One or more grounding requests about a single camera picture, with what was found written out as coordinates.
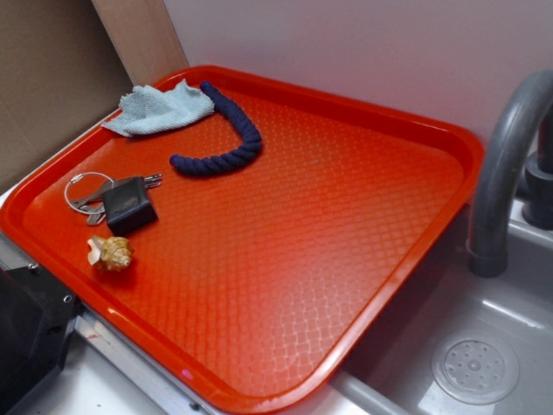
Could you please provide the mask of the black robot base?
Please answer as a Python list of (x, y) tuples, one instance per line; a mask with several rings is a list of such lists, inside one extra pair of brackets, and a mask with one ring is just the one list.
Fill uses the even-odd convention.
[(12, 414), (65, 365), (76, 295), (48, 270), (1, 271), (1, 413)]

